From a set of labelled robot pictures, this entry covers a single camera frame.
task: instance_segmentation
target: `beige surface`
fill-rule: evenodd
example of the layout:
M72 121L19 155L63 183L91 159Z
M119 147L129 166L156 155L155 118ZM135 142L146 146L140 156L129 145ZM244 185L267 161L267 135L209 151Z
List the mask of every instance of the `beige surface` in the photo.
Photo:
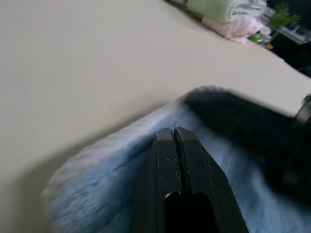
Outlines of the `beige surface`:
M94 140L186 91L223 85L294 113L311 80L162 0L2 0L0 232L49 232L47 179Z

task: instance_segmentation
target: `black object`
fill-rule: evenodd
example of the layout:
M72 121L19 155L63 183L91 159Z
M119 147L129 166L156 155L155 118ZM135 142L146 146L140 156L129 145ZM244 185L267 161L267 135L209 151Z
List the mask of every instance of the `black object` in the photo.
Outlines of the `black object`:
M160 131L134 190L133 233L247 233L227 177L191 131Z
M204 124L247 150L272 188L311 203L311 96L295 117L230 92L190 93L185 103Z

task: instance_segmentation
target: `folded towel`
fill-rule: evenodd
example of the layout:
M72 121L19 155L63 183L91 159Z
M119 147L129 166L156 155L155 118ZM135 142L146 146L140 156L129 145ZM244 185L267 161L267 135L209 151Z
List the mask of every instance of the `folded towel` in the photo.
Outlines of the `folded towel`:
M264 0L169 0L201 17L207 16L219 22L232 22L244 15L260 16L265 8Z
M266 148L279 138L275 129L258 126L261 111L230 100L223 89L197 88L69 159L43 193L53 232L129 233L139 168L156 133L180 126L225 172L250 233L310 233L311 208L272 190L260 168L264 154L237 141Z
M242 16L229 23L220 23L205 16L202 19L202 23L217 32L219 35L222 35L224 38L242 44L249 41L249 36L265 28L265 26L255 17L248 15Z

